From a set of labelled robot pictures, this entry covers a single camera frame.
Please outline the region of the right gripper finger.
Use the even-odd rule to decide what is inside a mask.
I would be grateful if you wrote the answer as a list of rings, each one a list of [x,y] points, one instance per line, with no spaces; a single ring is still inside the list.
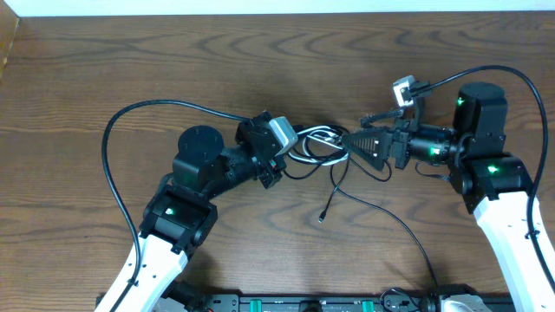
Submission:
[[[391,147],[391,133],[387,127],[365,128],[341,138],[345,149],[366,160],[377,171],[385,166]]]
[[[379,114],[371,114],[364,116],[360,119],[360,124],[362,128],[370,128],[373,124],[379,120],[385,119],[394,119],[400,118],[404,114],[404,110],[402,108],[390,110],[388,112],[379,113]]]

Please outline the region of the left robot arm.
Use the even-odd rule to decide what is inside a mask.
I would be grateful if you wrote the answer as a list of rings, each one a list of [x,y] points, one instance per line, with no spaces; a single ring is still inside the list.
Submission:
[[[218,211],[212,198],[249,179],[264,188],[275,185],[297,134],[285,117],[264,112],[239,122],[235,140],[235,147],[226,147],[222,134],[209,126],[180,135],[173,170],[144,210],[138,244],[97,310],[152,310],[214,226]]]

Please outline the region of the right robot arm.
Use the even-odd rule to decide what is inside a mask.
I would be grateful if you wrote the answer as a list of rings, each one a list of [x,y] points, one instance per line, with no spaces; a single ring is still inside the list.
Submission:
[[[388,159],[399,169],[411,159],[447,166],[447,180],[486,235],[516,310],[552,311],[554,249],[526,166],[504,150],[504,90],[487,82],[463,85],[450,128],[421,124],[420,90],[412,80],[398,82],[400,109],[389,112],[393,125],[375,127],[368,118],[342,145],[376,170]]]

